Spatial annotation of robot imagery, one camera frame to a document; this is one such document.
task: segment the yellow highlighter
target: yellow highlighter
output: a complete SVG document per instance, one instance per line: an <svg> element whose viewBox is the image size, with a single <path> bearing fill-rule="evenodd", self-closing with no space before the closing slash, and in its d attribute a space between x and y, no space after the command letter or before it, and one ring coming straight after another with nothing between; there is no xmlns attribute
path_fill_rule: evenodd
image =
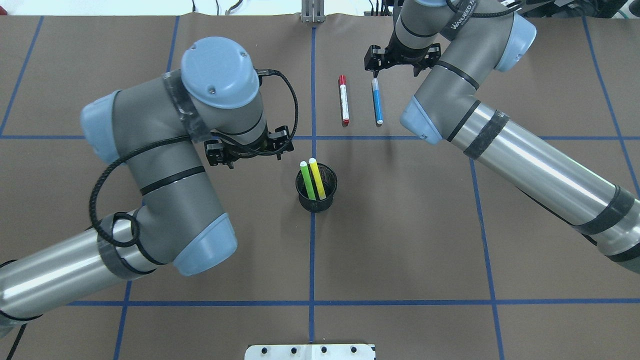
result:
<svg viewBox="0 0 640 360"><path fill-rule="evenodd" d="M324 193L324 185L322 184L322 177L320 177L320 169L318 168L318 162L316 159L309 159L309 167L311 168L311 174L314 176L314 181L316 182L318 197L320 200L324 200L326 199L326 194Z"/></svg>

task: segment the marker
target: marker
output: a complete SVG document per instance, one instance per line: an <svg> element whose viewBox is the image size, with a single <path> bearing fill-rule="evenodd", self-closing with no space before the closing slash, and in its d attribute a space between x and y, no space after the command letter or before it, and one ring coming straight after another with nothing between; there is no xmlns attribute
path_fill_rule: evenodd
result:
<svg viewBox="0 0 640 360"><path fill-rule="evenodd" d="M316 161L316 159L309 159L309 167L311 168L311 174L313 174L314 180L316 181L318 197L320 198L320 200L325 200L326 194L324 193L324 184L322 183L322 177L320 177L320 169L318 168L318 162Z"/></svg>
<svg viewBox="0 0 640 360"><path fill-rule="evenodd" d="M311 183L311 176L309 175L309 168L306 161L300 162L300 172L302 173L302 179L305 181L305 189L307 189L307 197L310 200L315 200L314 185Z"/></svg>
<svg viewBox="0 0 640 360"><path fill-rule="evenodd" d="M376 124L382 125L382 103L380 102L380 86L378 85L378 79L373 78L371 81L371 92L373 93L373 110L376 113Z"/></svg>
<svg viewBox="0 0 640 360"><path fill-rule="evenodd" d="M347 77L340 75L338 78L340 85L340 110L342 112L342 125L349 125L349 103L347 102Z"/></svg>

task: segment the robotic arm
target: robotic arm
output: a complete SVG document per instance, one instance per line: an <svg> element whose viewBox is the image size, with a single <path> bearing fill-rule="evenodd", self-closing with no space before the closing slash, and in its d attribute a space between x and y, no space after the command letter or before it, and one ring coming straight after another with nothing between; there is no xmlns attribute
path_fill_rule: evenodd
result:
<svg viewBox="0 0 640 360"><path fill-rule="evenodd" d="M48 249L0 265L0 338L116 283L173 263L182 275L203 272L237 247L233 227L195 148L205 142L211 165L293 151L283 126L270 133L259 85L275 70L255 70L248 53L221 37L197 41L181 70L117 91L84 108L81 122L96 154L111 163L90 200L93 226ZM211 130L221 140L210 140ZM98 221L95 201L106 176L126 162L144 205Z"/></svg>
<svg viewBox="0 0 640 360"><path fill-rule="evenodd" d="M396 64L414 74L432 67L400 122L435 144L446 139L485 164L597 245L609 259L640 273L640 202L602 179L505 113L475 98L493 70L507 71L528 50L535 27L496 0L405 1L387 48L372 45L365 69ZM451 41L440 56L441 33Z"/></svg>

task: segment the red marker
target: red marker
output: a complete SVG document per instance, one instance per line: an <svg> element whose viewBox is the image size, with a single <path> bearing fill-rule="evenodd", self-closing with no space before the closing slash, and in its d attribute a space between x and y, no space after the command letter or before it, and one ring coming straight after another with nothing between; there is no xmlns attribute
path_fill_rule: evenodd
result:
<svg viewBox="0 0 640 360"><path fill-rule="evenodd" d="M342 125L349 125L349 103L347 102L347 77L340 75L338 78L340 85L340 110L342 112Z"/></svg>

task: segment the black cable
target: black cable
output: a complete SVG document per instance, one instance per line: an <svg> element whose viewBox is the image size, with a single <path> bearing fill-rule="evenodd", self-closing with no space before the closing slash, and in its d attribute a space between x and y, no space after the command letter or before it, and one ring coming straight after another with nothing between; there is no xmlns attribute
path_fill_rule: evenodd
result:
<svg viewBox="0 0 640 360"><path fill-rule="evenodd" d="M225 11L225 15L229 15L232 11L234 11L238 6L240 6L242 1L243 0L238 0L238 2L234 6L231 6L227 11Z"/></svg>
<svg viewBox="0 0 640 360"><path fill-rule="evenodd" d="M451 11L458 12L459 8L455 5L453 5L453 3L451 2L451 0L446 0L447 1L447 6L451 9ZM500 16L505 16L505 15L509 15L510 13L516 12L518 11L518 6L522 4L521 1L516 1L515 3L513 3L513 7L508 9L508 10L504 10L503 12L498 12L498 13L473 13L471 15L471 17L481 17L481 18L492 18L492 17L500 17Z"/></svg>
<svg viewBox="0 0 640 360"><path fill-rule="evenodd" d="M291 135L288 139L286 139L286 141L282 144L282 146L279 149L275 151L257 151L255 149L252 149L246 145L243 145L235 141L234 139L230 138L227 135L224 135L221 133L211 133L211 134L213 136L217 136L222 140L229 142L232 145L235 145L255 155L270 156L270 155L278 155L283 153L287 148L287 146L289 146L289 144L291 143L293 136L296 134L296 129L298 128L298 98L296 97L296 92L293 90L293 86L291 86L291 83L289 82L287 77L284 76L284 74L282 74L280 71L269 69L267 74L264 76L272 76L272 75L280 76L284 80L285 84L287 84L287 87L289 87L289 91L291 91L291 96L293 97L293 105L296 111L293 128L291 129ZM102 175L100 175L100 177L98 178L98 181L96 181L95 185L93 186L93 190L91 191L91 195L89 197L89 218L91 220L91 225L101 238L103 238L106 242L117 247L130 247L137 244L140 241L140 223L135 217L127 213L116 213L116 215L118 218L126 219L131 222L132 237L131 237L131 240L129 241L122 242L114 239L112 234L108 234L105 230L103 230L102 226L100 226L100 221L98 220L98 216L96 214L98 194L100 193L100 189L102 188L102 185L104 185L105 181L107 180L107 177L109 177L112 171L114 171L116 167L130 160L134 156L140 155L145 151L149 151L151 149L155 149L156 147L169 145L172 143L187 141L190 139L191 137L189 137L189 135L184 135L184 136L178 136L171 139L165 139L165 140L149 143L147 145L144 145L142 147L139 147L131 151L125 156L119 157L116 161L112 162L111 164L109 164L109 166L106 169L104 169L104 171L102 172Z"/></svg>
<svg viewBox="0 0 640 360"><path fill-rule="evenodd" d="M24 334L24 328L27 327L27 324L22 324L22 326L20 326L20 330L18 331L18 335L15 337L15 340L13 341L13 346L11 347L11 350L9 351L9 355L6 356L6 360L11 360L11 358L13 358L13 354L15 353L15 349L18 348L18 344L20 343L20 339L22 338L22 334Z"/></svg>
<svg viewBox="0 0 640 360"><path fill-rule="evenodd" d="M296 134L296 129L298 128L298 98L296 97L296 92L293 90L293 86L291 86L291 83L289 82L289 80L287 79L286 76L284 76L284 74L282 74L280 71L277 70L269 70L269 72L264 75L264 76L271 76L271 75L277 75L280 76L285 84L287 84L287 87L289 87L289 91L291 91L291 96L293 97L293 106L295 107L296 110L296 114L295 114L295 118L294 118L294 122L293 122L293 128L291 129L291 135L290 137L282 144L282 146L275 150L275 151L258 151L255 149L252 149L246 145L243 145L237 141L235 141L234 139L230 138L227 135L221 134L221 133L211 133L213 136L217 136L219 138L221 138L222 140L231 143L232 145L235 145L237 147L239 147L240 149L244 150L244 151L248 151L254 155L258 155L258 156L270 156L270 155L278 155L281 154L285 151L285 149L287 148L287 146L289 146L289 144L291 143L291 139L293 139L293 136Z"/></svg>
<svg viewBox="0 0 640 360"><path fill-rule="evenodd" d="M4 263L0 264L0 268L5 266L5 265L9 265L10 263L13 263L14 261L18 261L18 260L17 259L13 259L13 260L5 261Z"/></svg>
<svg viewBox="0 0 640 360"><path fill-rule="evenodd" d="M131 151L129 154L126 154L125 156L119 157L116 161L112 162L106 169L104 169L104 171L102 172L102 175L100 175L100 177L98 178L98 181L96 181L95 185L93 186L93 190L91 191L91 196L89 197L89 218L91 219L91 225L98 232L98 235L101 238L103 238L106 242L118 247L130 247L137 244L138 241L140 240L140 224L138 223L135 217L127 213L118 213L118 216L119 218L123 218L131 222L132 238L129 241L122 242L114 239L113 235L108 234L100 226L100 221L98 220L98 216L96 215L96 207L97 207L96 203L98 200L98 193L100 193L100 189L102 188L102 185L104 185L104 182L107 180L107 177L109 177L111 172L114 171L116 167L130 160L134 156L142 154L145 151L155 149L156 147L159 147L159 146L169 145L171 143L183 142L190 139L191 138L189 137L189 135L184 135L184 136L178 136L176 138L165 139L165 140L160 140L157 142L146 144L142 147L139 147Z"/></svg>

